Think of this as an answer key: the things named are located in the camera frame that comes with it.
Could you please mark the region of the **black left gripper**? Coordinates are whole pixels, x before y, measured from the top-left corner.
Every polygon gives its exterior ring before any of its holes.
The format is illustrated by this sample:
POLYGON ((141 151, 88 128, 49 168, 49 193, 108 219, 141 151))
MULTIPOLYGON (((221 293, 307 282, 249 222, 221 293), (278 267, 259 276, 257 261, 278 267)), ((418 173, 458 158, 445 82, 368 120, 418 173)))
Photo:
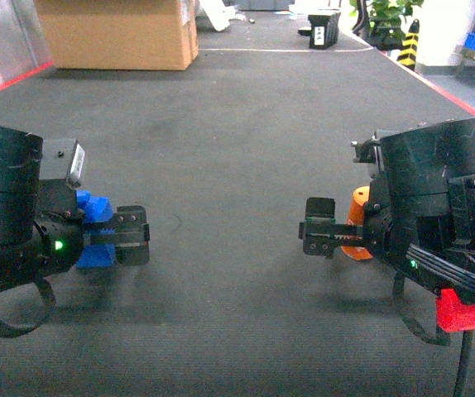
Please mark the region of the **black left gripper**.
POLYGON ((0 246, 0 281, 33 281, 66 272, 81 256, 84 240, 86 244, 135 244, 116 246, 120 265, 145 265, 150 260, 144 207, 118 207, 107 221, 83 223, 75 188, 62 179, 40 180, 31 239, 0 246))

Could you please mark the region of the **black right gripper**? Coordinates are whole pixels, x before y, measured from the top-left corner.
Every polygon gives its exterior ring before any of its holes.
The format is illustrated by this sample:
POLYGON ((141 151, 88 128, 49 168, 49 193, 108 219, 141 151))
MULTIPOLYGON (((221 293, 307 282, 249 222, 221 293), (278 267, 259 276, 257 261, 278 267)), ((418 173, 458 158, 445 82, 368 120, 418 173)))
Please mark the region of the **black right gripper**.
POLYGON ((412 189, 390 184, 386 174, 376 175, 369 185, 368 201, 363 205, 363 232, 361 226, 337 223, 333 198, 310 197, 305 203, 305 220, 299 225, 303 252, 308 256, 332 258, 338 247, 364 247, 360 239, 364 237, 367 249, 377 260, 412 281, 421 281, 421 269, 406 257, 415 236, 419 198, 412 189))

